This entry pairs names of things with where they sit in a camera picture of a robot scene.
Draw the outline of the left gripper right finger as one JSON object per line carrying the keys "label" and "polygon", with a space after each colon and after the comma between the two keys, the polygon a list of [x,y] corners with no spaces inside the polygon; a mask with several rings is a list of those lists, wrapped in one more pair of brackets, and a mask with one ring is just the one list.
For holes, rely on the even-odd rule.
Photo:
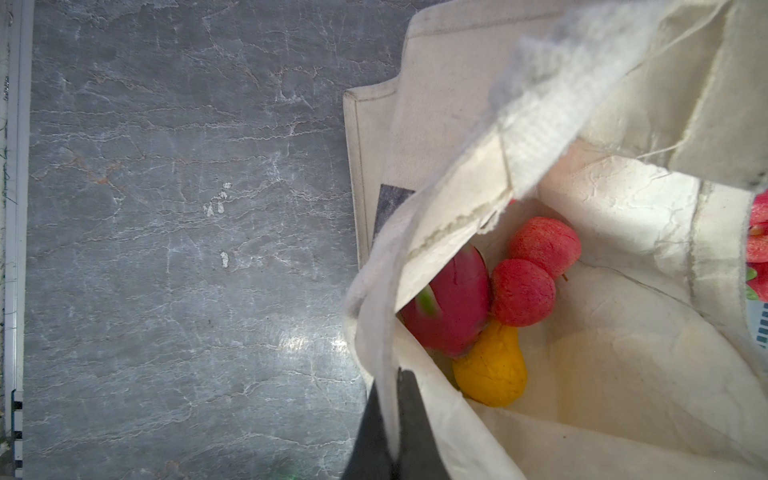
{"label": "left gripper right finger", "polygon": [[400,369],[397,378],[400,450],[395,478],[450,480],[441,459],[416,376]]}

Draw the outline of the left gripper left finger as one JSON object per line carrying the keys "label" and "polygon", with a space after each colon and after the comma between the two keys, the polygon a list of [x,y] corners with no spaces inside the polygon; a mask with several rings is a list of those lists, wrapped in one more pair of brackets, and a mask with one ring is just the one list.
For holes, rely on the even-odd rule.
{"label": "left gripper left finger", "polygon": [[393,480],[396,462],[388,448],[379,394],[373,384],[356,441],[341,480]]}

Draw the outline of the yellow pear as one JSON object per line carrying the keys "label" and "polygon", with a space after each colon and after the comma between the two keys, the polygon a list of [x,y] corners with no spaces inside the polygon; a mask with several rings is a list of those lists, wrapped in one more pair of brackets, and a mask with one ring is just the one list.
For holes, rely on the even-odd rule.
{"label": "yellow pear", "polygon": [[459,390],[489,407],[506,407],[522,396],[527,368],[518,330],[492,319],[469,352],[452,361]]}

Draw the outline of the pink dragon fruit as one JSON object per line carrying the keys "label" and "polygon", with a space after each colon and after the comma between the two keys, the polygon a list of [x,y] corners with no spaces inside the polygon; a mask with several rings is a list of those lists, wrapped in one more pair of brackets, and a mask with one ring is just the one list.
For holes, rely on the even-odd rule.
{"label": "pink dragon fruit", "polygon": [[490,279],[480,252],[467,244],[399,312],[426,349],[465,355],[488,321]]}

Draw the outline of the cream canvas grocery bag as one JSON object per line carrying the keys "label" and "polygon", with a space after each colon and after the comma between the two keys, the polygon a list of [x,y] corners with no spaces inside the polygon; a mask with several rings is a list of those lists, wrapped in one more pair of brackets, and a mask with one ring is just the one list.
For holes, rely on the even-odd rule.
{"label": "cream canvas grocery bag", "polygon": [[[763,479],[746,238],[767,187],[763,1],[451,1],[345,93],[360,272],[346,336],[397,462],[416,376],[451,479]],[[398,320],[467,243],[535,215],[583,253],[519,333],[522,397],[466,398]]]}

